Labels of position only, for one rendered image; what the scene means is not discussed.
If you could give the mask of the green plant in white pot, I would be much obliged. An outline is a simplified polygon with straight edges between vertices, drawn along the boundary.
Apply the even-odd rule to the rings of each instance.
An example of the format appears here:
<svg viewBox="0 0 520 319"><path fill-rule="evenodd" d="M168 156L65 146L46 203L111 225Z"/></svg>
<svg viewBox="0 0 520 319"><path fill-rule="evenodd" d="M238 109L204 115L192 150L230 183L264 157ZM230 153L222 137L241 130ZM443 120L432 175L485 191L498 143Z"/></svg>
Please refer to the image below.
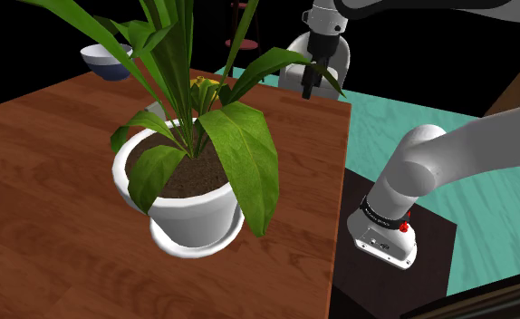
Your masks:
<svg viewBox="0 0 520 319"><path fill-rule="evenodd" d="M190 105L194 0L140 0L144 20L116 23L75 0L19 0L42 7L103 45L165 109L137 112L111 135L112 176L125 201L150 219L157 245L200 258L226 247L242 226L265 234L279 198L278 155L264 114L242 97L266 75L312 58L273 48L199 116Z"/></svg>

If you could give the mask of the yellow object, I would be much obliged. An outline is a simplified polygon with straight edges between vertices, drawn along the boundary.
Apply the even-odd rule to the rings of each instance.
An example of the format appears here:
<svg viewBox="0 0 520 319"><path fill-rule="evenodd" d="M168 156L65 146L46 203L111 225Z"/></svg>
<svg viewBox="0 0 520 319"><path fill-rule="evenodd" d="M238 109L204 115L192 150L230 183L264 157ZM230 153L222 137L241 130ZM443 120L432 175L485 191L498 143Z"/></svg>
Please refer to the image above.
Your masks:
<svg viewBox="0 0 520 319"><path fill-rule="evenodd" d="M219 99L217 89L219 82L198 76L190 81L190 105L199 116L209 110L212 101Z"/></svg>

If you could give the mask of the teal rug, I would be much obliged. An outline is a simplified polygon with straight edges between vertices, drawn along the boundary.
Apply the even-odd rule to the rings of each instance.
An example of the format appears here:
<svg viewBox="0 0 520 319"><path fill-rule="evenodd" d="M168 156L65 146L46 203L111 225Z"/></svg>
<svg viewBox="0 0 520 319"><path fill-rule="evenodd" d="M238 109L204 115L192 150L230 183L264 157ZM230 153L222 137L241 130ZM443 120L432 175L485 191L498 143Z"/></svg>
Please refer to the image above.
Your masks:
<svg viewBox="0 0 520 319"><path fill-rule="evenodd" d="M352 106L347 169L375 180L408 130L424 123L454 130L484 115L511 81L477 69L352 65L344 84ZM457 226L449 294L520 274L520 168L457 181L418 203Z"/></svg>

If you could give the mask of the white and blue bowl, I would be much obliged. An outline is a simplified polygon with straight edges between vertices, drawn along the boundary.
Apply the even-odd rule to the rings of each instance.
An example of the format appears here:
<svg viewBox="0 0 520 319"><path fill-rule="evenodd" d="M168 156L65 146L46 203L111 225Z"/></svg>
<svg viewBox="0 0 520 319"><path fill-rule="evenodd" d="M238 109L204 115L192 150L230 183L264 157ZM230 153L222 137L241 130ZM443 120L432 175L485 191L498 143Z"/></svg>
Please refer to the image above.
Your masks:
<svg viewBox="0 0 520 319"><path fill-rule="evenodd" d="M130 72L100 43L86 46L80 54L88 67L105 81L122 81Z"/></svg>

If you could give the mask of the dark robot stand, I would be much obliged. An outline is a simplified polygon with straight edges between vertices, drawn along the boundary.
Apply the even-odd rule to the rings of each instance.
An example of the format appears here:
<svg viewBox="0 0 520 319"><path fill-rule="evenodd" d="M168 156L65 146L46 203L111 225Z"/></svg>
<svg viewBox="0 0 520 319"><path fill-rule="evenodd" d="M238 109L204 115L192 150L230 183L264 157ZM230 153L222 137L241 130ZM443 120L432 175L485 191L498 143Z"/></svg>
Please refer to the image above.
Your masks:
<svg viewBox="0 0 520 319"><path fill-rule="evenodd" d="M419 205L410 212L418 253L407 270L371 256L354 244L347 217L373 182L347 169L328 319L400 319L400 315L447 295L457 225Z"/></svg>

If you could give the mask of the grey object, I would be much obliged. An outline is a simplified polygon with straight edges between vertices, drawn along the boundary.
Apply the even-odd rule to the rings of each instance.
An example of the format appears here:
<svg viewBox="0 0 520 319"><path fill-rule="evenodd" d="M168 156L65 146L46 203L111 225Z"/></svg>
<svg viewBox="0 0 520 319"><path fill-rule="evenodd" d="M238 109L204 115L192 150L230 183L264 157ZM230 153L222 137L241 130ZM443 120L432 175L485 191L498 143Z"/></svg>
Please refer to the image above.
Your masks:
<svg viewBox="0 0 520 319"><path fill-rule="evenodd" d="M170 117L166 114L164 107L157 101L154 101L153 103L146 106L144 111L157 115L163 121L170 121Z"/></svg>

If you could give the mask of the red round stool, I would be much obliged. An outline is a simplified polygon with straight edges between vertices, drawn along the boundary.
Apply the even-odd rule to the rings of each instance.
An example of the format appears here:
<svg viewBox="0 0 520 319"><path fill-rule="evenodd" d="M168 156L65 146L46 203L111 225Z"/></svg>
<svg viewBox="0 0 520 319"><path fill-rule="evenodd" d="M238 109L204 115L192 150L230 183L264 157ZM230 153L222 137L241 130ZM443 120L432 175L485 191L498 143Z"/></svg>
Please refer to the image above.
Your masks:
<svg viewBox="0 0 520 319"><path fill-rule="evenodd" d="M257 12L250 14L248 18L248 23L253 25L253 30L255 31L255 38L249 39L246 37L247 30L241 33L238 32L240 23L244 19L245 10L248 7L248 0L229 0L229 4L231 7L231 22L225 46L231 49L233 44L237 44L238 51L257 51L257 56L260 56L263 53L263 49L260 44Z"/></svg>

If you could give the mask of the brown wooden table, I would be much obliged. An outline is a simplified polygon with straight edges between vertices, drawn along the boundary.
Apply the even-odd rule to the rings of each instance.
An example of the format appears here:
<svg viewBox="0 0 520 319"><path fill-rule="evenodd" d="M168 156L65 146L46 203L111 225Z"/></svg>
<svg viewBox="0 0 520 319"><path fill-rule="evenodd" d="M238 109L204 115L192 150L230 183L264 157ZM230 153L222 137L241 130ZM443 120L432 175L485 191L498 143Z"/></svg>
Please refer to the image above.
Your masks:
<svg viewBox="0 0 520 319"><path fill-rule="evenodd" d="M0 104L0 319L327 319L351 105L258 85L280 198L263 237L159 249L116 189L111 134L152 101L88 72Z"/></svg>

